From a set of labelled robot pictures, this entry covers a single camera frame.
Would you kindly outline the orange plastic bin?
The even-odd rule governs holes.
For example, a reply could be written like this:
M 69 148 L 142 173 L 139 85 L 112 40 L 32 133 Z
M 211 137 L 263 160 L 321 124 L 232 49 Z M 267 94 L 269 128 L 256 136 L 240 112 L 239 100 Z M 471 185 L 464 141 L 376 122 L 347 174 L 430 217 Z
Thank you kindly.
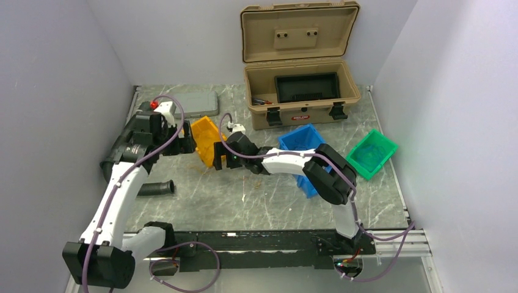
M 219 142 L 219 130 L 215 123 L 204 116 L 191 124 L 192 135 L 197 144 L 195 150 L 201 161 L 207 166 L 213 166 L 214 142 Z

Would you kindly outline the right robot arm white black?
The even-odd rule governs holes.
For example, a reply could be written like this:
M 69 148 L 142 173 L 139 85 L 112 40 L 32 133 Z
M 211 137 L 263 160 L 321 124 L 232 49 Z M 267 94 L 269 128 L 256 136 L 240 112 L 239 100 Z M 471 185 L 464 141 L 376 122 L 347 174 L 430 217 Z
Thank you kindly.
M 335 220 L 337 247 L 352 253 L 360 245 L 360 223 L 353 199 L 357 192 L 356 172 L 330 145 L 290 151 L 257 147 L 243 132 L 214 143 L 213 165 L 222 169 L 221 157 L 228 168 L 244 167 L 256 175 L 291 174 L 306 177 L 318 195 L 331 204 Z

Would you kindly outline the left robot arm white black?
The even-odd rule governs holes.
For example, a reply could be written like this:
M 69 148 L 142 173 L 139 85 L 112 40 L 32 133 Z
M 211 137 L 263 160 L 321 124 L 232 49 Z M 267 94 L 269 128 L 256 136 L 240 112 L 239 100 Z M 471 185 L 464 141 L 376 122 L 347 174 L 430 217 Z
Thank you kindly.
M 133 115 L 116 138 L 100 167 L 107 188 L 86 230 L 77 242 L 67 242 L 62 257 L 76 284 L 84 291 L 97 286 L 126 288 L 137 263 L 157 252 L 168 256 L 177 244 L 172 224 L 148 222 L 131 238 L 125 225 L 137 196 L 158 184 L 147 184 L 160 155 L 193 153 L 189 121 L 155 110 Z

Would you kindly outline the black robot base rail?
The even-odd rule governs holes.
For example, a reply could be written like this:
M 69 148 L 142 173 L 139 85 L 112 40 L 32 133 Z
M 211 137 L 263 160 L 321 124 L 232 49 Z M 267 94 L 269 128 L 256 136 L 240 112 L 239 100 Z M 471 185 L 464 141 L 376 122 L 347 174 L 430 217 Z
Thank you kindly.
M 174 259 L 180 272 L 213 269 L 215 258 L 221 269 L 267 269 L 312 267 L 332 269 L 335 262 L 350 264 L 373 260 L 388 264 L 392 257 L 431 256 L 428 240 L 422 230 L 411 230 L 406 237 L 401 229 L 374 229 L 377 238 L 359 233 L 347 240 L 334 229 L 309 230 L 241 230 L 241 231 L 175 231 L 175 242 L 181 248 L 153 252 L 151 260 Z

